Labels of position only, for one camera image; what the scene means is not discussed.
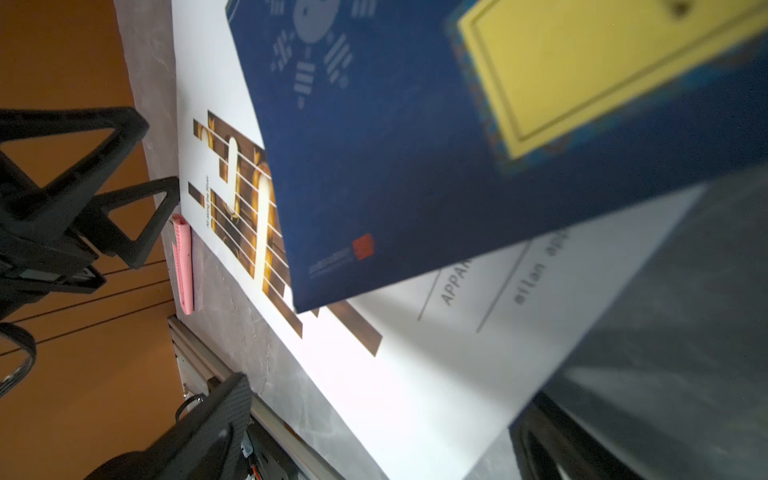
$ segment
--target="blue book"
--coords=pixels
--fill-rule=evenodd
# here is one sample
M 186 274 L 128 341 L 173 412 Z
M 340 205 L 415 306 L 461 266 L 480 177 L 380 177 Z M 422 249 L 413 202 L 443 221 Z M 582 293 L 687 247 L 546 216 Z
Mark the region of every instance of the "blue book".
M 299 312 L 766 159 L 766 2 L 572 3 L 227 5 Z

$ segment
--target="yellow rectangle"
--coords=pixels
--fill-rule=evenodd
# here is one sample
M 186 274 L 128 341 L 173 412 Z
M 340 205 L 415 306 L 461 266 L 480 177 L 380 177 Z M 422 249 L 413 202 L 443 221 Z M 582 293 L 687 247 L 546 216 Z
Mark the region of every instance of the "yellow rectangle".
M 766 0 L 480 0 L 458 21 L 519 158 L 768 27 Z

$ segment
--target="gray surface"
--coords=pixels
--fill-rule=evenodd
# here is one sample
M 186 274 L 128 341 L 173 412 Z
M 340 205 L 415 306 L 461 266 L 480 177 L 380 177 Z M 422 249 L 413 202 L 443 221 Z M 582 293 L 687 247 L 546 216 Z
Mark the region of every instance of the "gray surface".
M 150 130 L 144 153 L 150 178 L 178 175 L 176 68 L 170 0 L 115 0 L 125 60 L 136 108 Z M 172 229 L 163 243 L 169 266 Z M 386 478 L 339 414 L 328 403 L 293 355 L 256 311 L 232 276 L 193 234 L 195 313 L 185 316 L 178 304 L 175 273 L 171 272 L 178 317 L 227 365 L 248 375 L 251 389 L 341 475 Z M 502 433 L 470 478 L 509 478 L 508 435 Z
M 170 0 L 115 5 L 134 99 L 151 125 L 150 176 L 177 174 Z M 768 167 L 716 182 L 546 387 L 648 478 L 768 472 L 766 206 Z M 230 274 L 193 242 L 196 313 L 182 321 L 339 473 L 385 478 Z M 170 229 L 164 244 L 172 259 Z M 502 432 L 468 478 L 515 477 Z

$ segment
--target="pink pen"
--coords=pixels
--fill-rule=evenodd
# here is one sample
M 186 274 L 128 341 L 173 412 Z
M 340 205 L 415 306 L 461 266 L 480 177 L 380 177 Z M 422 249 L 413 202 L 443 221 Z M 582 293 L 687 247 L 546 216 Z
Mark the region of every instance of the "pink pen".
M 186 315 L 194 310 L 192 294 L 192 229 L 190 224 L 180 214 L 172 216 L 176 241 L 174 242 L 174 262 L 176 263 L 176 280 L 179 285 L 179 300 L 181 309 Z

